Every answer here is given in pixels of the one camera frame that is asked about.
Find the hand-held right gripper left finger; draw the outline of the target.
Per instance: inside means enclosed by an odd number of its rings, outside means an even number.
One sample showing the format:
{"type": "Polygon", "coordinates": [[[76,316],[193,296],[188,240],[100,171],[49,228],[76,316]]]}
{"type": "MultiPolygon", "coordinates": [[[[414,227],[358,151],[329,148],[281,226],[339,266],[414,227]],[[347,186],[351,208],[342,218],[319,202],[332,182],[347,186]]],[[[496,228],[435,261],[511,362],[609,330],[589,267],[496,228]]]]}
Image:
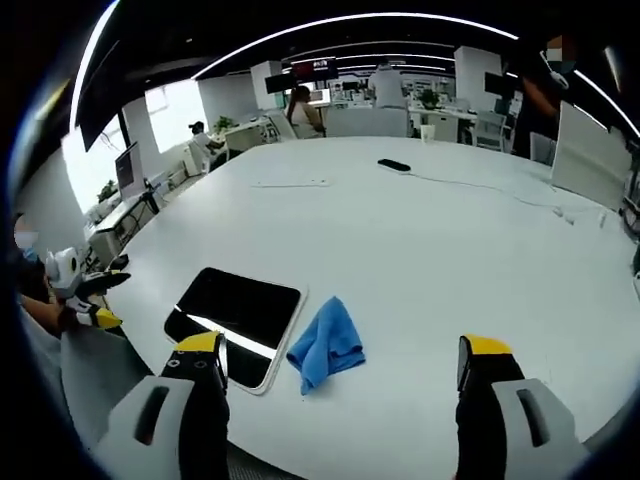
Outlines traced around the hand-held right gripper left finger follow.
{"type": "Polygon", "coordinates": [[[112,479],[227,479],[227,389],[225,335],[185,338],[111,410],[94,456],[112,479]]]}

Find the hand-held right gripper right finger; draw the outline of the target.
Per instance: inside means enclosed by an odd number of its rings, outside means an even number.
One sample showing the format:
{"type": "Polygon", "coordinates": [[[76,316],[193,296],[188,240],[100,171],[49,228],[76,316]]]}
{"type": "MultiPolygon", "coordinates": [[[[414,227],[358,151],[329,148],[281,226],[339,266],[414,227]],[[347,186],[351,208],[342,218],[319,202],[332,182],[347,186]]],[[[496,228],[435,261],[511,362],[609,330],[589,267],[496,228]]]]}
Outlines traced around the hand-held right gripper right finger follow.
{"type": "Polygon", "coordinates": [[[570,410],[500,340],[459,338],[457,392],[457,479],[566,479],[589,456],[570,410]]]}

